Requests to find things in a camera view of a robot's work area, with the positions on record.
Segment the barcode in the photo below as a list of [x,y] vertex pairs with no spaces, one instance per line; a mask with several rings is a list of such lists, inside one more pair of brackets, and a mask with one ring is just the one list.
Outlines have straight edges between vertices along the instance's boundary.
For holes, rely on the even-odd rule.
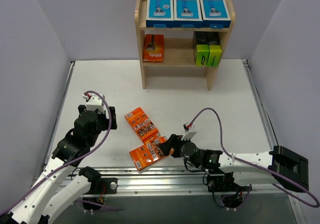
[[129,114],[127,114],[126,116],[125,116],[125,118],[130,118],[130,117],[132,117],[133,116],[133,114],[130,112]]
[[157,156],[156,154],[152,154],[152,159],[153,159],[154,161],[156,161],[156,160],[158,160],[158,156]]
[[135,162],[135,164],[136,164],[136,166],[138,167],[138,169],[142,168],[142,165],[140,164],[140,161],[137,160],[137,161]]

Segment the metal frame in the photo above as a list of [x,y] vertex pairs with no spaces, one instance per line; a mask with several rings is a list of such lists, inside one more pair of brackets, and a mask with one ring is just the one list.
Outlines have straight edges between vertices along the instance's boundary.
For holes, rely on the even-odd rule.
[[[273,146],[278,145],[273,127],[252,79],[248,60],[242,60],[242,62],[257,109],[260,114],[265,134],[270,145],[270,149],[272,149]],[[58,117],[56,119],[45,163],[47,163],[50,157],[50,152],[54,140],[53,137],[58,127],[60,115],[68,91],[69,83],[71,81],[74,66],[75,62],[72,62],[65,86],[65,91],[63,94],[63,100],[60,106]],[[102,178],[115,177],[118,179],[117,193],[112,194],[113,197],[211,195],[211,193],[209,193],[207,190],[207,186],[203,185],[203,174],[188,172],[183,166],[151,167],[143,173],[139,173],[134,167],[97,167],[95,169],[102,174]],[[60,189],[68,185],[70,182],[71,177],[69,176],[65,181],[63,181]],[[272,185],[253,185],[252,188],[252,195],[282,193]],[[97,196],[98,195],[85,195],[85,197]],[[289,197],[289,201],[291,203],[291,207],[297,223],[305,224],[306,219],[300,202],[295,201],[292,197]]]

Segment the box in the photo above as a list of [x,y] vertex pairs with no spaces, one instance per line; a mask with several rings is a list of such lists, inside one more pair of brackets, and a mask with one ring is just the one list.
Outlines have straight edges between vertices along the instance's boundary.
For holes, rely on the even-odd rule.
[[158,129],[141,107],[138,107],[124,117],[141,141],[144,142],[154,136],[160,136]]
[[229,28],[231,18],[226,0],[200,0],[202,13],[202,27]]
[[145,25],[147,28],[172,28],[174,26],[173,0],[147,0]]
[[209,44],[209,51],[210,51],[206,66],[217,68],[219,66],[219,61],[222,54],[219,34],[217,32],[210,31],[206,33],[206,37],[207,37],[207,41]]
[[199,0],[173,0],[174,26],[176,28],[200,28],[202,15]]
[[164,35],[147,34],[144,38],[143,61],[163,62],[164,60]]
[[209,45],[206,32],[195,31],[193,33],[193,54],[196,66],[203,67],[207,65]]
[[166,157],[158,147],[158,144],[164,143],[166,140],[167,138],[165,136],[160,136],[148,140],[145,145],[130,151],[130,156],[138,171],[141,171]]

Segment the back wall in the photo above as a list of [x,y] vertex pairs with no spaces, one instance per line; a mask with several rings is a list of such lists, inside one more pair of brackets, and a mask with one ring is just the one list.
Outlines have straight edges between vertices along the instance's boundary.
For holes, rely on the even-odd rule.
[[[281,0],[232,1],[236,23],[224,58],[249,59]],[[38,2],[71,61],[139,58],[136,0]]]

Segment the wooden shelf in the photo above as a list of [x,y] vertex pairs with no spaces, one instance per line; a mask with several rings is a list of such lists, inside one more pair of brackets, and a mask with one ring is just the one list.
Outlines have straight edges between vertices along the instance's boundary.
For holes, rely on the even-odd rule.
[[143,66],[196,66],[191,38],[165,38],[163,62],[144,61]]
[[[236,13],[231,0],[225,0],[230,18],[231,24],[229,28],[213,29],[213,28],[154,28],[146,27],[146,12],[147,12],[147,0],[136,0],[135,11],[134,11],[134,21],[136,29],[136,39],[139,51],[140,60],[140,71],[142,79],[142,88],[147,87],[147,68],[149,66],[169,66],[169,67],[195,67],[203,68],[195,65],[194,50],[192,46],[191,38],[167,38],[164,37],[164,57],[163,62],[147,62],[143,61],[143,50],[145,42],[145,31],[166,30],[166,31],[198,31],[198,32],[218,32],[220,45],[222,49],[220,61],[225,52],[230,34],[232,32],[233,26],[236,21]],[[207,83],[207,89],[211,90],[218,67],[205,67],[205,77]]]
[[140,12],[140,22],[139,29],[140,30],[169,30],[169,31],[197,31],[197,32],[228,32],[229,28],[221,28],[221,29],[213,29],[213,28],[186,28],[186,27],[165,27],[165,28],[157,28],[157,27],[147,27],[146,25],[146,12],[147,12],[147,2],[142,1],[141,3],[141,12]]

